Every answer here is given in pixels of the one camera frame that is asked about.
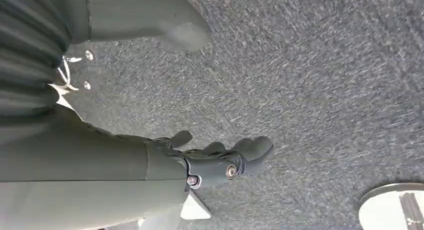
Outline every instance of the round metal object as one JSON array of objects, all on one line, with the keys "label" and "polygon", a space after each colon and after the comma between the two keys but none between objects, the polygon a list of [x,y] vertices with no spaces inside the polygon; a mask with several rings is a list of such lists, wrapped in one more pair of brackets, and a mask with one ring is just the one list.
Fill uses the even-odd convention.
[{"label": "round metal object", "polygon": [[187,177],[187,184],[190,186],[194,186],[198,183],[198,177],[197,176],[189,176]]},{"label": "round metal object", "polygon": [[237,174],[237,168],[234,164],[228,165],[226,168],[226,177],[228,180],[233,180],[236,177]]},{"label": "round metal object", "polygon": [[92,86],[90,85],[90,82],[85,81],[84,82],[84,88],[86,88],[87,90],[90,90],[92,88]]},{"label": "round metal object", "polygon": [[424,184],[395,183],[377,187],[359,201],[359,221],[364,230],[422,229]]},{"label": "round metal object", "polygon": [[86,50],[86,51],[84,52],[84,54],[85,54],[85,57],[86,57],[89,61],[94,60],[94,56],[93,56],[93,54],[92,54],[92,52],[91,52],[91,51]]}]

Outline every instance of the prosthetic arm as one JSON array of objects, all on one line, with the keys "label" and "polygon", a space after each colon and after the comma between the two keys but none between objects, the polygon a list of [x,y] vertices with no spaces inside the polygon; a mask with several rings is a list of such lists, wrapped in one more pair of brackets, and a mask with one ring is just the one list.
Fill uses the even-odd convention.
[{"label": "prosthetic arm", "polygon": [[183,50],[210,30],[186,0],[0,0],[0,229],[94,229],[184,202],[189,188],[254,170],[266,137],[174,148],[188,132],[113,135],[57,105],[48,85],[71,43],[160,37]]}]

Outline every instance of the silver screw head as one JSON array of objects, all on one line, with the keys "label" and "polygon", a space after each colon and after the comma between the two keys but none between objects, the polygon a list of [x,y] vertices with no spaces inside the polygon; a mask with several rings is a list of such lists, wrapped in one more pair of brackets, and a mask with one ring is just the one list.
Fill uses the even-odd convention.
[{"label": "silver screw head", "polygon": [[226,168],[226,177],[228,180],[233,180],[236,177],[237,174],[237,168],[234,164],[228,165]]},{"label": "silver screw head", "polygon": [[84,54],[85,54],[85,57],[86,57],[89,61],[94,60],[94,56],[93,56],[93,54],[92,54],[92,52],[91,52],[91,51],[86,50],[86,51],[84,52]]},{"label": "silver screw head", "polygon": [[194,186],[198,183],[198,177],[197,176],[189,176],[187,177],[187,184],[190,186]]}]

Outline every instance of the screw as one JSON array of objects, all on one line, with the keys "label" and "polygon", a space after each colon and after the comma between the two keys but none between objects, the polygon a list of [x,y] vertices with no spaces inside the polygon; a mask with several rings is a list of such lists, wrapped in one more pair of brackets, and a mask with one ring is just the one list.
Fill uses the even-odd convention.
[{"label": "screw", "polygon": [[226,177],[228,180],[233,180],[236,177],[237,168],[234,164],[228,165],[226,168]]},{"label": "screw", "polygon": [[86,88],[87,90],[90,90],[92,88],[92,86],[90,85],[90,82],[85,81],[84,82],[84,88]]},{"label": "screw", "polygon": [[86,50],[86,51],[84,52],[84,54],[85,54],[85,57],[86,57],[89,61],[92,61],[92,60],[94,59],[94,56],[93,56],[93,54],[92,54],[92,52],[91,52],[91,51]]},{"label": "screw", "polygon": [[189,176],[189,177],[187,178],[187,183],[188,183],[190,186],[194,186],[194,185],[196,185],[196,184],[198,183],[198,177],[197,177],[197,176]]}]

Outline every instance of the robotic hand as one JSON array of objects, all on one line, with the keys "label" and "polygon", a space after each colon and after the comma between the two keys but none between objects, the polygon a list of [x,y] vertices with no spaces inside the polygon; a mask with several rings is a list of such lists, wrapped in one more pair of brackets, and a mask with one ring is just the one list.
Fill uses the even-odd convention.
[{"label": "robotic hand", "polygon": [[203,150],[180,152],[175,148],[193,138],[188,131],[181,131],[172,138],[117,137],[149,142],[157,151],[182,163],[187,170],[187,184],[192,189],[223,184],[245,172],[254,172],[274,147],[269,138],[261,136],[255,140],[244,138],[228,150],[222,143],[213,142]]}]

